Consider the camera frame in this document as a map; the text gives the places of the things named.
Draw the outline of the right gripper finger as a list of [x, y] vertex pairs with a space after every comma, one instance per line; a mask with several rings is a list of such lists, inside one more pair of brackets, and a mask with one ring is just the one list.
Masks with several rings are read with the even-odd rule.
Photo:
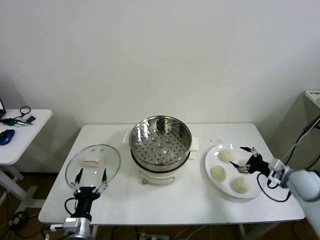
[[232, 164], [239, 173], [249, 173], [250, 170], [250, 165], [238, 165], [232, 161], [229, 162], [230, 164]]
[[240, 148], [248, 153], [251, 153], [254, 157], [257, 157], [259, 155], [259, 153], [254, 147], [250, 148], [247, 146], [241, 146]]

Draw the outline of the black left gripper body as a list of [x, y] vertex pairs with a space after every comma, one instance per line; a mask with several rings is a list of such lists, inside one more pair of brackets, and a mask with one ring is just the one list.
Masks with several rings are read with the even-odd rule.
[[74, 218], [91, 218], [91, 207], [93, 201], [100, 197], [100, 193], [95, 190], [95, 187], [84, 186], [80, 187], [79, 192], [74, 194], [77, 200], [75, 212], [73, 213]]

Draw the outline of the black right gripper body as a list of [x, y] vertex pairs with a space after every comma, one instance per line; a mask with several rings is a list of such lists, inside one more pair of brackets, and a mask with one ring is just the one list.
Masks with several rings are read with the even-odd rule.
[[263, 161], [261, 155], [252, 155], [247, 161], [247, 165], [250, 165], [248, 168], [249, 173], [270, 173], [269, 163]]

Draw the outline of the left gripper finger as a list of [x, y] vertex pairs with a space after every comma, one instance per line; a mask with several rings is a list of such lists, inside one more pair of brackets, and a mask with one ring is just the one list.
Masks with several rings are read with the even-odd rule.
[[105, 168], [103, 171], [101, 184], [98, 187], [96, 187], [94, 192], [96, 194], [101, 194], [106, 189], [107, 186], [108, 186], [108, 177], [107, 177], [107, 169]]
[[80, 190], [80, 181], [83, 174], [83, 168], [80, 169], [79, 173], [76, 175], [75, 180], [71, 183], [71, 188], [73, 191], [73, 194], [76, 195], [81, 192]]

